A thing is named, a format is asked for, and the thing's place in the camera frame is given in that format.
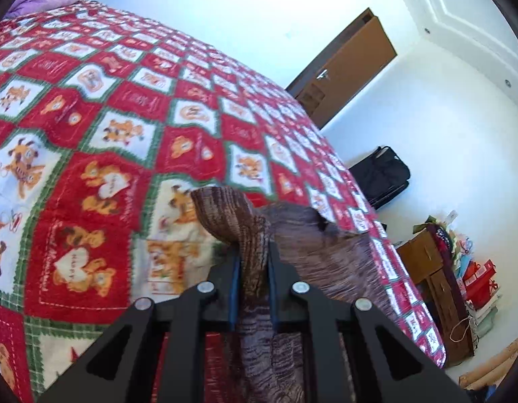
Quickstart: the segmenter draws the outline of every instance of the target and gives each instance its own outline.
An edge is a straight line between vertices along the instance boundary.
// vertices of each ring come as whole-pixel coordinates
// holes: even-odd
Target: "striped brown fabric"
[[[275,203],[254,208],[230,187],[192,192],[199,221],[225,243],[238,242],[242,256],[242,301],[237,336],[226,339],[233,380],[243,401],[304,401],[300,335],[275,334],[266,289],[268,242],[301,280],[331,298],[369,298],[388,317],[393,311],[371,254],[367,234],[341,231],[312,208]]]

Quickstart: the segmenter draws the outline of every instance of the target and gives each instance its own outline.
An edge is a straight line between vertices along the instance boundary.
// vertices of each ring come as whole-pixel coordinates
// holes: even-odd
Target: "black suitcase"
[[[349,170],[375,210],[408,188],[410,170],[389,146],[378,147]]]

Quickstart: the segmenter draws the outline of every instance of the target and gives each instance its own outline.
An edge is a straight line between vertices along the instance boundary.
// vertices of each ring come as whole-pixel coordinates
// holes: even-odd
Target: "bed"
[[[0,372],[22,402],[131,300],[206,277],[213,243],[187,196],[217,184],[370,232],[397,325],[443,366],[398,254],[299,104],[206,43],[82,0],[0,24]],[[210,335],[206,401],[227,401],[220,344]]]

